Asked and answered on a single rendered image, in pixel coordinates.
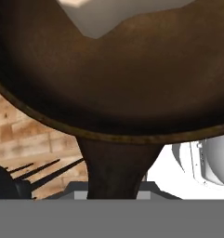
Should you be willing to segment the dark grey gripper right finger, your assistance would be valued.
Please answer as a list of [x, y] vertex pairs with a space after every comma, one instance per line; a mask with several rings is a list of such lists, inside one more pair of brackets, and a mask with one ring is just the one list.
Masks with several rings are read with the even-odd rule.
[[168, 200], [179, 200], [179, 197], [176, 197], [168, 192], [161, 191], [154, 181], [142, 181], [140, 183], [139, 190], [143, 192], [152, 192]]

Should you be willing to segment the brown pan with handle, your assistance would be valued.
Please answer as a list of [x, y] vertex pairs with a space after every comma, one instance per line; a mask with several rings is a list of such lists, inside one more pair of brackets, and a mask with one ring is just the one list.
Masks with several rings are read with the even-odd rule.
[[92, 199], [133, 199], [167, 144], [224, 135], [224, 0], [82, 35], [60, 0], [0, 0], [0, 94], [76, 137]]

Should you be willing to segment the white rounded appliance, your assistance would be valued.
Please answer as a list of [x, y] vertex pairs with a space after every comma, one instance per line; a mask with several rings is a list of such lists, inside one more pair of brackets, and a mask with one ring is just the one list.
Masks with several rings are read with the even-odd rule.
[[209, 188], [224, 189], [224, 136], [172, 145], [182, 171]]

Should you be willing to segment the black hob grate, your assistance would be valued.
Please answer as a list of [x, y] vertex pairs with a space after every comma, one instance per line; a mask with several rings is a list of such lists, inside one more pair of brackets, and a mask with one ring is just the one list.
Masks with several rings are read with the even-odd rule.
[[26, 174], [23, 174], [17, 178], [11, 177], [11, 171], [7, 171], [4, 167], [0, 166], [0, 199], [32, 199], [32, 192], [39, 189], [40, 187], [46, 185], [49, 181], [55, 179], [61, 174], [65, 173], [69, 169], [79, 165], [84, 161], [83, 158], [72, 162], [55, 172], [38, 179], [37, 181], [31, 183], [27, 180], [28, 177], [36, 174], [37, 172], [54, 165], [59, 159], [54, 160], [46, 165], [42, 165]]

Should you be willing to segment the pale steak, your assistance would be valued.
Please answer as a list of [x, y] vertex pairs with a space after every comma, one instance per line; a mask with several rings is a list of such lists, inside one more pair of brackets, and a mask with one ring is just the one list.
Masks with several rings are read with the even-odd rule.
[[194, 0], [56, 0], [83, 36], [98, 39], [122, 21], [184, 7]]

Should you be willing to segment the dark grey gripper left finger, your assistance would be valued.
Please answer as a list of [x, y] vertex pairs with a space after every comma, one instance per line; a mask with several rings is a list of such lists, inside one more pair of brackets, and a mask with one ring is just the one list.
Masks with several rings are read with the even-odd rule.
[[46, 199], [85, 200], [87, 193], [87, 181], [71, 181], [62, 192], [49, 195]]

